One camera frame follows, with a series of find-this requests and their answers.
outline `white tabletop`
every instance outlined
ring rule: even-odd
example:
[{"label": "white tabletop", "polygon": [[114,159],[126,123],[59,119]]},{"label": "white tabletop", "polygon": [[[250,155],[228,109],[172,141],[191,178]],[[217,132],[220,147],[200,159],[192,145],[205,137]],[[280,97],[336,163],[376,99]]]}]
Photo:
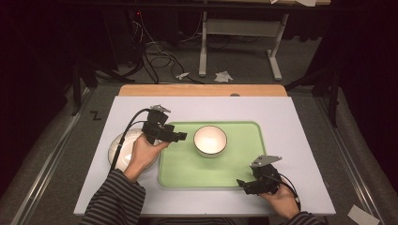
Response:
[{"label": "white tabletop", "polygon": [[[124,131],[138,111],[158,104],[171,110],[167,123],[254,121],[261,128],[268,155],[283,158],[273,165],[294,183],[302,210],[319,216],[335,214],[290,97],[115,97],[74,214],[84,213],[91,197],[106,179],[110,169],[108,149],[115,137]],[[147,113],[143,113],[137,121],[146,120],[146,117]],[[138,179],[146,189],[143,217],[252,217],[274,214],[266,201],[255,195],[246,195],[239,187],[162,187],[158,182],[158,170],[159,161],[156,161]]]}]

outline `green tray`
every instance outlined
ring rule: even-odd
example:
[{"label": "green tray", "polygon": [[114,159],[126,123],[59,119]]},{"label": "green tray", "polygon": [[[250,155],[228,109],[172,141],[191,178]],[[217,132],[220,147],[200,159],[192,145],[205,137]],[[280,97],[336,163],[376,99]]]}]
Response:
[{"label": "green tray", "polygon": [[[166,188],[237,187],[237,179],[254,180],[249,164],[266,150],[260,127],[251,121],[174,122],[175,132],[188,133],[185,141],[171,143],[161,152],[159,181]],[[221,128],[227,145],[215,158],[202,157],[193,135],[202,126]]]}]

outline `hand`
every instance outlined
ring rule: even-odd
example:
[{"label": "hand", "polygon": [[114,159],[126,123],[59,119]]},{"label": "hand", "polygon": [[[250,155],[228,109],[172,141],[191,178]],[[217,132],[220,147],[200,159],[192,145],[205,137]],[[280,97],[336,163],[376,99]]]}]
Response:
[{"label": "hand", "polygon": [[168,142],[161,142],[157,145],[152,145],[146,140],[146,135],[141,134],[135,140],[131,152],[131,161],[129,166],[124,171],[131,182],[135,182],[140,176],[141,172],[148,167],[158,156],[158,154],[169,146]]},{"label": "hand", "polygon": [[295,197],[285,185],[280,185],[275,194],[262,193],[259,196],[267,200],[275,212],[283,218],[290,219],[299,213]]}]

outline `wooden edge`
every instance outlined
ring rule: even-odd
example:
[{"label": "wooden edge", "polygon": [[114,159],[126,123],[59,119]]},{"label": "wooden edge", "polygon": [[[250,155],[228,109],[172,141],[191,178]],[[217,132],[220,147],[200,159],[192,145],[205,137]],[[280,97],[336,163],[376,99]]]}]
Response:
[{"label": "wooden edge", "polygon": [[239,95],[246,97],[287,97],[279,84],[126,84],[120,96],[216,97]]}]

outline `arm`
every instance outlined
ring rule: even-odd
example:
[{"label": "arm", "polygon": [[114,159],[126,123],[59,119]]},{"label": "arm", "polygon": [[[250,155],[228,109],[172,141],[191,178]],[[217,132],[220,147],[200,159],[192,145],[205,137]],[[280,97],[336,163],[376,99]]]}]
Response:
[{"label": "arm", "polygon": [[143,187],[114,170],[94,194],[80,224],[137,224],[144,199]]},{"label": "arm", "polygon": [[131,161],[124,172],[114,170],[94,194],[81,224],[137,224],[145,189],[136,181],[141,172],[169,145],[151,145],[142,134],[134,142]]},{"label": "arm", "polygon": [[312,214],[299,211],[293,193],[284,185],[280,185],[275,194],[261,193],[259,195],[269,202],[279,216],[288,220],[285,225],[321,224]]}]

